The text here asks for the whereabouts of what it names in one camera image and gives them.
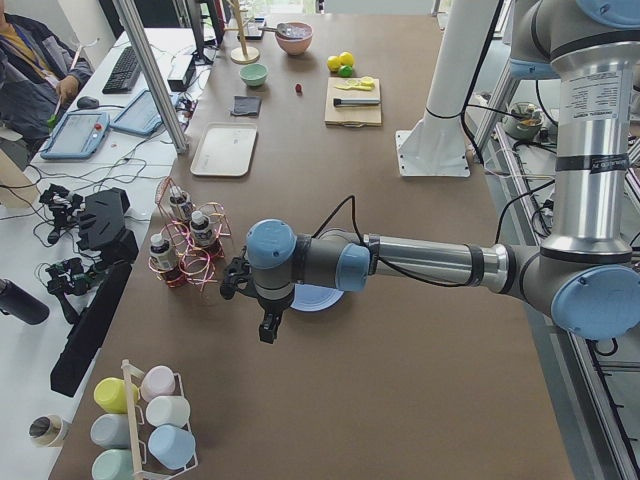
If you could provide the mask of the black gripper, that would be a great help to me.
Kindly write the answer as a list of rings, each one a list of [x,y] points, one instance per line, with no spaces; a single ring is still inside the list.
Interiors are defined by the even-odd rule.
[[[246,248],[243,248],[240,255],[233,257],[225,267],[220,295],[225,300],[231,300],[236,293],[256,299],[264,310],[264,317],[258,329],[259,339],[261,342],[274,343],[282,314],[293,303],[294,287],[289,284],[283,293],[267,293],[263,287],[258,287],[255,283],[245,255]]]

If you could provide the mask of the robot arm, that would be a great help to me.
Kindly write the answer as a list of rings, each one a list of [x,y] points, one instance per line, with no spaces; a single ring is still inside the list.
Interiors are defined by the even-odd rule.
[[[483,286],[518,298],[589,340],[639,321],[639,275],[620,233],[634,68],[635,1],[519,1],[511,68],[561,81],[551,234],[539,247],[483,248],[319,229],[296,234],[278,219],[256,223],[226,267],[222,297],[255,298],[260,339],[276,339],[298,284],[359,291],[377,273],[441,287]]]

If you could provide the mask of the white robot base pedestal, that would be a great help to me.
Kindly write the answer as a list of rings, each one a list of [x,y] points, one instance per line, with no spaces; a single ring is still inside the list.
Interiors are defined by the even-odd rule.
[[[401,176],[470,175],[462,121],[502,5],[491,0],[452,3],[424,115],[412,130],[396,132]]]

